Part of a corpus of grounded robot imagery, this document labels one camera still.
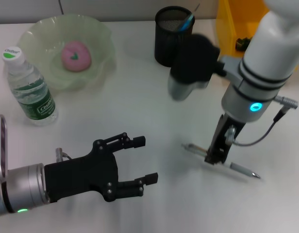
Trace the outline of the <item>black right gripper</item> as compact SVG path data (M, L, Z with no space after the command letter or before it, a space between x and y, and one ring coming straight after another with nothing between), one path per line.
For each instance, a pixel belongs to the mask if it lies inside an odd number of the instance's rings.
M224 164L231 146L225 144L225 133L231 127L236 129L235 138L239 135L246 123L234 120L226 113L221 115L212 142L211 147L207 150L205 162L215 165L218 163Z

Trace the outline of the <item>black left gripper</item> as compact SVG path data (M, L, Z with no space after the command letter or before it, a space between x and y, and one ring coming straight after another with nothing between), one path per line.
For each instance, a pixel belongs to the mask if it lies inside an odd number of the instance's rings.
M130 139L127 133L96 140L83 157L44 166L46 192L51 203L77 194L96 191L106 202L142 197L144 186L156 184L158 173L131 181L118 182L118 168L113 152L143 147L144 136Z

